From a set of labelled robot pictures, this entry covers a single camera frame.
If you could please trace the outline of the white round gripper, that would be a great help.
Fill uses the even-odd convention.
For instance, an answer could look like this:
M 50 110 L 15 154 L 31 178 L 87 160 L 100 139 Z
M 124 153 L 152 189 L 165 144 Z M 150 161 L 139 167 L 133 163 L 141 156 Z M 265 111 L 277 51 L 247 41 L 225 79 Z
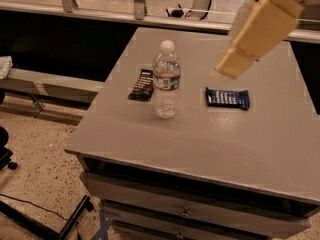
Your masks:
M 320 0 L 247 0 L 238 10 L 215 70 L 237 79 L 298 26 L 304 4 Z

